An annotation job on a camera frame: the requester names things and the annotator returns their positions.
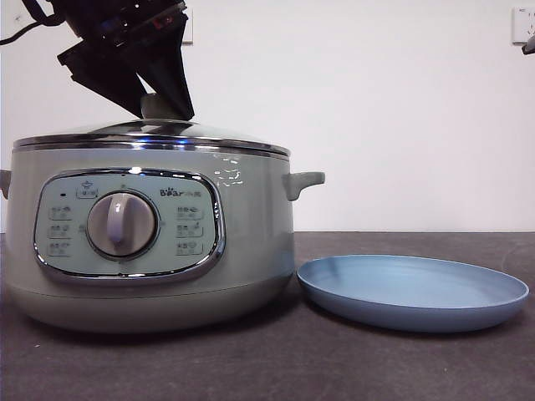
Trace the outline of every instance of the electrical outlet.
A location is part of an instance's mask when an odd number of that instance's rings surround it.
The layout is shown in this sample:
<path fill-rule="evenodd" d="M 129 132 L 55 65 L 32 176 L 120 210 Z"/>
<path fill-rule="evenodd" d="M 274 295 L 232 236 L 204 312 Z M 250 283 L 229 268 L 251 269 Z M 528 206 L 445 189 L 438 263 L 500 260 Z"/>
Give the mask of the electrical outlet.
<path fill-rule="evenodd" d="M 535 7 L 512 10 L 512 44 L 526 44 L 535 35 Z"/>
<path fill-rule="evenodd" d="M 186 29 L 184 30 L 184 38 L 182 39 L 182 43 L 191 45 L 193 44 L 193 6 L 189 5 L 189 2 L 184 14 L 187 15 L 188 20 L 186 23 Z"/>

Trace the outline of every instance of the multi cooker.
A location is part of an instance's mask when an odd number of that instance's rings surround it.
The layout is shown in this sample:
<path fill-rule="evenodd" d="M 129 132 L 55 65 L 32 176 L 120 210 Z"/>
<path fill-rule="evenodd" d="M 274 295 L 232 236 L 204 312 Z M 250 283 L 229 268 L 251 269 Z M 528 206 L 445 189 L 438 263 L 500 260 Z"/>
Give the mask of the multi cooker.
<path fill-rule="evenodd" d="M 90 332 L 195 327 L 264 305 L 294 271 L 292 201 L 324 183 L 290 174 L 289 155 L 169 119 L 17 141 L 3 172 L 13 300 Z"/>

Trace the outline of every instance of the cooker base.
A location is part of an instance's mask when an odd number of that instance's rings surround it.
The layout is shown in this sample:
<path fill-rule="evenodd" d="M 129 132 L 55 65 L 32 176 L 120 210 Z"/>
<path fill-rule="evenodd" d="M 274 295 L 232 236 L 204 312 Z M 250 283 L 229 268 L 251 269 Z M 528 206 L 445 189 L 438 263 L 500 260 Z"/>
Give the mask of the cooker base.
<path fill-rule="evenodd" d="M 8 289 L 21 310 L 53 326 L 83 332 L 162 332 L 204 326 L 251 312 L 282 292 L 291 276 L 172 297 L 74 298 Z"/>

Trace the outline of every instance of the dark countertop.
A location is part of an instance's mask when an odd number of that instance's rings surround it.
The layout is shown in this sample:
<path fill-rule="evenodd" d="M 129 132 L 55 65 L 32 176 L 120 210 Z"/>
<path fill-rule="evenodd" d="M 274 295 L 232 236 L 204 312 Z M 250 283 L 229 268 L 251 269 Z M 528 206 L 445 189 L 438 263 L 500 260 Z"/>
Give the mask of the dark countertop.
<path fill-rule="evenodd" d="M 535 289 L 535 233 L 298 233 L 297 266 L 379 253 L 463 261 Z M 234 322 L 152 335 L 68 332 L 2 291 L 2 400 L 535 399 L 535 299 L 500 326 L 453 335 L 348 322 L 306 302 L 294 278 Z"/>

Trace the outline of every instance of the blue plate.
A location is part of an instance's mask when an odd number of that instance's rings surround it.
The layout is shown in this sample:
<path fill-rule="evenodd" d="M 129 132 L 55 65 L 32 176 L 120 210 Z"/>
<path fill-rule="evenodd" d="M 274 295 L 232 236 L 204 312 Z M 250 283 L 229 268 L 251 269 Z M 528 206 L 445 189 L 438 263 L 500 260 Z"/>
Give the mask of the blue plate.
<path fill-rule="evenodd" d="M 495 326 L 527 300 L 524 282 L 455 261 L 348 255 L 305 263 L 298 279 L 319 306 L 351 320 L 411 332 Z"/>

